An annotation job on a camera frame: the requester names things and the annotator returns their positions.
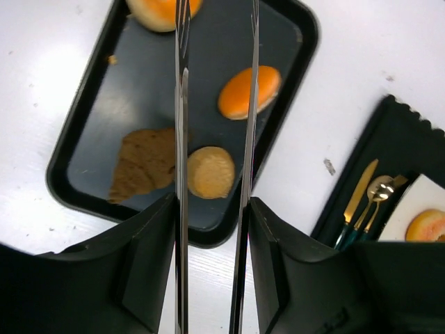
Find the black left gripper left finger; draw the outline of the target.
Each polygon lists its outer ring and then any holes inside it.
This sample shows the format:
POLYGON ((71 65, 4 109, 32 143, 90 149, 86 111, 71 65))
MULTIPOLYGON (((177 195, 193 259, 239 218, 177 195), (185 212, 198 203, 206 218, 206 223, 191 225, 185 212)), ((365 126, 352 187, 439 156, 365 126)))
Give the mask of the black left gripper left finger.
POLYGON ((60 253, 1 247, 2 333, 156 333, 175 197, 60 253))

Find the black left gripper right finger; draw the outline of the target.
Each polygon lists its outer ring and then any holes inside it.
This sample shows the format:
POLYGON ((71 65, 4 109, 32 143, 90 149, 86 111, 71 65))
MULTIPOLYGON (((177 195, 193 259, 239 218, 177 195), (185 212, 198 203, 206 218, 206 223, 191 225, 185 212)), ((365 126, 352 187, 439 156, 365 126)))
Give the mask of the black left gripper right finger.
POLYGON ((343 252, 253 198, 250 252, 262 333, 443 333, 444 245, 365 241, 343 252))

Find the glazed ring donut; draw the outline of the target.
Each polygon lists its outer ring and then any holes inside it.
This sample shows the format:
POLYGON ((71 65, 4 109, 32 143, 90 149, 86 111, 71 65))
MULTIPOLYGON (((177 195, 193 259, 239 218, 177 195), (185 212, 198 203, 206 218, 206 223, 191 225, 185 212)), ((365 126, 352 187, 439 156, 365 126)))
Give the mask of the glazed ring donut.
POLYGON ((444 241, 444 211, 427 209, 417 215, 407 228, 406 241, 444 241))
POLYGON ((159 32, 175 30, 176 0, 126 0, 131 14, 145 28, 159 32))

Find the metal tongs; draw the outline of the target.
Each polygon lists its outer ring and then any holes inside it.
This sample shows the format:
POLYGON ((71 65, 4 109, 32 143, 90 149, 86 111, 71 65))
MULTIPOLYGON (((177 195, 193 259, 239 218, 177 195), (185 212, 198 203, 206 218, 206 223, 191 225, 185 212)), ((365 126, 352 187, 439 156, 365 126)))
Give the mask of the metal tongs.
MULTIPOLYGON (((241 333, 245 294, 245 269, 250 221, 250 198, 254 161, 254 143, 258 109, 259 73, 259 3, 252 3, 252 73, 245 152, 241 180, 241 198, 238 214, 238 232, 232 303, 229 322, 230 333, 241 333)), ((175 11, 175 332, 188 332, 188 40, 191 23, 189 1, 177 1, 175 11)))

